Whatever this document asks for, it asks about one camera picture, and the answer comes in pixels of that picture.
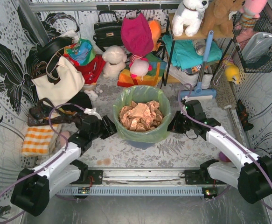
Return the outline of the blue floor squeegee mop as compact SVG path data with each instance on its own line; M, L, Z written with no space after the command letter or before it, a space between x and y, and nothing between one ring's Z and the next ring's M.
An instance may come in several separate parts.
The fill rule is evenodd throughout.
M185 100L193 100L193 99L206 100L206 99L214 99L216 97L216 90L215 89L202 89L202 80L203 80L203 76L204 76L204 70L205 70L205 66L206 66L206 63L207 63L207 60L209 57L211 44L213 41L213 36L214 36L214 31L210 30L208 33L208 36L207 36L206 48L205 48L205 52L203 55L203 63L202 63L202 67L199 72L196 86L194 87L194 89L192 89L192 87L189 84L185 84L190 87L190 90L189 91L181 91L178 94L178 101L179 102L181 102L183 99L185 99Z

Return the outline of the blue trash bin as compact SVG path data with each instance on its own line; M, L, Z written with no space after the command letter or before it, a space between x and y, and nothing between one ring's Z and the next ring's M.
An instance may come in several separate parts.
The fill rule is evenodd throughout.
M131 141L131 140L126 140L126 143L131 145L132 147L146 150L149 147L153 147L155 144L154 143L147 143L147 142L137 142L137 141Z

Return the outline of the green trash bag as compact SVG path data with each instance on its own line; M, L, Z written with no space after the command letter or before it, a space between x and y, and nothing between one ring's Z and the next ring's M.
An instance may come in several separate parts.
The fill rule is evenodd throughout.
M169 135L171 106L165 93L157 87L125 88L112 109L118 135L125 140L158 143Z

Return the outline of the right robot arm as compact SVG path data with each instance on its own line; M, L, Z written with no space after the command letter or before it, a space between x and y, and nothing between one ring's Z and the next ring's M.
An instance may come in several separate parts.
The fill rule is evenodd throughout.
M272 159L247 149L233 138L214 118L207 118L198 100L179 101L168 130L186 133L193 130L197 136L217 147L232 163L213 160L207 173L213 180L236 188L242 198L254 204L272 194Z

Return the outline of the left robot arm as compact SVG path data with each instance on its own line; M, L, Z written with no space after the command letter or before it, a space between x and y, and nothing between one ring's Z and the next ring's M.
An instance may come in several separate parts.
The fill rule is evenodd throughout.
M23 169L13 189L11 204L33 216L40 215L50 199L71 183L93 184L95 176L79 160L97 138L106 139L117 132L107 117L87 115L77 133L69 137L61 150L34 169Z

